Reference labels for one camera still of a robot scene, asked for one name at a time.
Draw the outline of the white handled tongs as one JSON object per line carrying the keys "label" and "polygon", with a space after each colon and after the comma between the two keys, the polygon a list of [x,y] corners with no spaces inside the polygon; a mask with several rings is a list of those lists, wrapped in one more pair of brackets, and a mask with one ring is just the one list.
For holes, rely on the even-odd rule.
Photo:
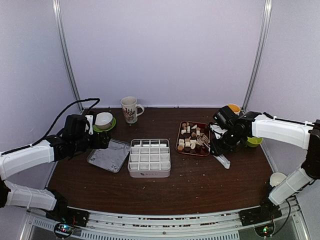
{"label": "white handled tongs", "polygon": [[212,154],[224,166],[225,169],[230,168],[231,162],[223,154],[218,154],[218,150],[214,146],[213,141],[210,140],[205,134],[198,135],[196,137],[196,144],[206,148],[208,152]]}

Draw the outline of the bunny tin lid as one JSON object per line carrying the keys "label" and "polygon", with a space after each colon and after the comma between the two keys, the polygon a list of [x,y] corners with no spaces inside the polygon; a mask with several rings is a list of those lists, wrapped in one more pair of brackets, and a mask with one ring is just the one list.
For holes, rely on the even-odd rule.
{"label": "bunny tin lid", "polygon": [[128,142],[111,139],[106,149],[93,149],[87,157],[91,165],[118,173],[129,155],[131,146]]}

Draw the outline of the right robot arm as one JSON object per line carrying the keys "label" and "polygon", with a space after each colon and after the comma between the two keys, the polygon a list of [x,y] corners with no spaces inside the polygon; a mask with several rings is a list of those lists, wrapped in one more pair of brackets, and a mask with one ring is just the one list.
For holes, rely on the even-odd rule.
{"label": "right robot arm", "polygon": [[252,137],[291,144],[307,151],[300,167],[277,184],[257,208],[259,220],[268,220],[276,212],[276,206],[320,178],[319,120],[300,122],[256,111],[237,115],[227,105],[213,115],[213,120],[208,124],[208,129],[215,134],[210,141],[210,152],[221,163],[228,161],[225,153]]}

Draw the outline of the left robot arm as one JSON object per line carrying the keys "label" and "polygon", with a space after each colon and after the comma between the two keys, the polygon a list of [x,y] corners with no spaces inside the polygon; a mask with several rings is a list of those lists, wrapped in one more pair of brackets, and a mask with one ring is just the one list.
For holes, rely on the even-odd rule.
{"label": "left robot arm", "polygon": [[107,149],[111,140],[106,131],[94,131],[93,115],[68,115],[57,134],[46,133],[35,143],[0,154],[0,206],[37,208],[50,212],[61,222],[72,218],[68,201],[52,189],[35,189],[8,181],[8,178],[38,165],[72,159],[87,149]]}

